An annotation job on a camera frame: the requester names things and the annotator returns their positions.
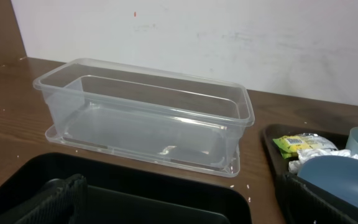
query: transparent box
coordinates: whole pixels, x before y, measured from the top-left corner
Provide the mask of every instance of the transparent box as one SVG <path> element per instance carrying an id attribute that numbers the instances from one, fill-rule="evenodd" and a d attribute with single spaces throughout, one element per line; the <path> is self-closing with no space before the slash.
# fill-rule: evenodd
<path id="1" fill-rule="evenodd" d="M 51 142 L 234 177 L 254 123 L 238 84 L 81 58 L 34 80 L 54 125 Z"/>

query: table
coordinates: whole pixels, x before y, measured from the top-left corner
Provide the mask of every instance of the table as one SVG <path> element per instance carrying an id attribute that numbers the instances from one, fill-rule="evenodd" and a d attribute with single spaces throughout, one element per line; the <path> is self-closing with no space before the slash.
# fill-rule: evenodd
<path id="1" fill-rule="evenodd" d="M 0 67 L 0 185 L 31 158 L 48 152 L 61 152 L 210 184 L 233 186 L 246 200 L 250 200 L 253 223 L 281 224 L 285 222 L 275 199 L 260 131 L 269 124 L 281 123 L 348 134 L 352 127 L 358 126 L 358 106 L 249 90 L 256 122 L 240 141 L 241 171 L 235 178 L 107 156 L 49 143 L 45 138 L 45 131 L 53 121 L 42 93 L 33 88 L 32 81 L 62 64 L 23 58 Z"/>

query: black plastic tray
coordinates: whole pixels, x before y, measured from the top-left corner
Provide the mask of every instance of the black plastic tray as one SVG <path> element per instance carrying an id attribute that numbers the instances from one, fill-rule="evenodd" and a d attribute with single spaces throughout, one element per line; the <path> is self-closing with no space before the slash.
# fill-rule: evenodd
<path id="1" fill-rule="evenodd" d="M 275 183 L 275 195 L 289 224 L 358 223 L 358 208 L 331 193 L 288 172 L 288 163 L 296 158 L 283 159 L 273 139 L 284 135 L 316 133 L 344 149 L 348 136 L 313 129 L 273 124 L 261 133 L 261 141 Z"/>
<path id="2" fill-rule="evenodd" d="M 74 174 L 88 182 L 87 223 L 251 223 L 232 189 L 59 153 L 31 159 L 0 187 L 0 214 Z"/>

